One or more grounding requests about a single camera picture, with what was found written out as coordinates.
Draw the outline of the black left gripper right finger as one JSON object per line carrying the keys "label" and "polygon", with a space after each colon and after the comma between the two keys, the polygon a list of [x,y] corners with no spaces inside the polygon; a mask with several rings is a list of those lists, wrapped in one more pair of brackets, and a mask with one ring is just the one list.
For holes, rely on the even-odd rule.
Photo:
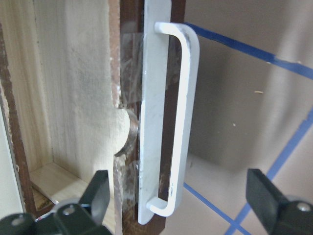
{"label": "black left gripper right finger", "polygon": [[259,169],[247,170],[246,200],[269,235],[313,233],[313,205],[285,196]]}

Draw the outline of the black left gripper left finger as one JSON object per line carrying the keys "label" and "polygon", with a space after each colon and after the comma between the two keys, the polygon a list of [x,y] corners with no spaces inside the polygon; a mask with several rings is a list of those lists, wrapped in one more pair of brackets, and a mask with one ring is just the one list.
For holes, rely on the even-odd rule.
{"label": "black left gripper left finger", "polygon": [[110,202],[107,170],[98,170],[79,199],[60,202],[46,215],[16,213],[0,220],[2,235],[108,235],[102,225]]}

